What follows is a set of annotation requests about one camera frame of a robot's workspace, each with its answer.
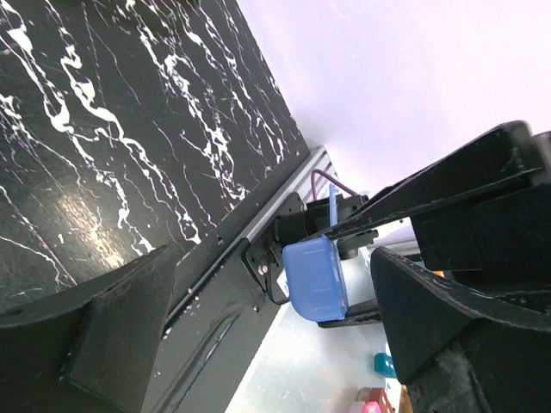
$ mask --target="blue plastic box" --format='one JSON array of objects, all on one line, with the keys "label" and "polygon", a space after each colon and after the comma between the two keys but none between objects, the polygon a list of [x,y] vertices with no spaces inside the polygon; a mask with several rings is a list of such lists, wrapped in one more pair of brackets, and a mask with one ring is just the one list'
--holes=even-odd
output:
[{"label": "blue plastic box", "polygon": [[326,236],[283,249],[289,298],[305,319],[342,320],[348,310],[337,246]]}]

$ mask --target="floor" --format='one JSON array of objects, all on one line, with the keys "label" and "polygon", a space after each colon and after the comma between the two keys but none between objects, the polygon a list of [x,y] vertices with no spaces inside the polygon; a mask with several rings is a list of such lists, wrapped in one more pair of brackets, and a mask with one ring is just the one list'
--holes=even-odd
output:
[{"label": "floor", "polygon": [[[350,304],[375,296],[363,255],[343,262]],[[385,387],[374,371],[382,324],[324,330],[280,309],[226,413],[347,412],[361,387]]]}]

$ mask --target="black marble surface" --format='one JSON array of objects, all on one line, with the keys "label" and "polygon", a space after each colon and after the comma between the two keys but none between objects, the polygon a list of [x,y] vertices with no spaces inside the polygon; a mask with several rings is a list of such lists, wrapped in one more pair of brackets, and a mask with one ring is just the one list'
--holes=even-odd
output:
[{"label": "black marble surface", "polygon": [[235,0],[0,11],[0,311],[191,251],[304,145]]}]

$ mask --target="teal object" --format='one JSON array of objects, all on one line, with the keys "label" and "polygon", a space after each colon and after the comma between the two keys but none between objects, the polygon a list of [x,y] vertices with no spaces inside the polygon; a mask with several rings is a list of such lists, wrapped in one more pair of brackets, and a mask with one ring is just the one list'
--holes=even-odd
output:
[{"label": "teal object", "polygon": [[375,371],[390,379],[396,379],[393,358],[385,353],[375,355]]}]

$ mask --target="black metal bracket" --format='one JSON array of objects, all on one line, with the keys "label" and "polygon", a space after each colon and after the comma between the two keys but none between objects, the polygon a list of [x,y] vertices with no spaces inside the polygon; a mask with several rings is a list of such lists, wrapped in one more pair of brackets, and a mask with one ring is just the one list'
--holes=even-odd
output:
[{"label": "black metal bracket", "polygon": [[290,194],[243,253],[243,263],[251,276],[278,305],[288,299],[279,287],[274,289],[277,276],[283,270],[283,246],[276,241],[276,222],[280,217],[304,211],[306,207],[300,196],[295,192]]}]

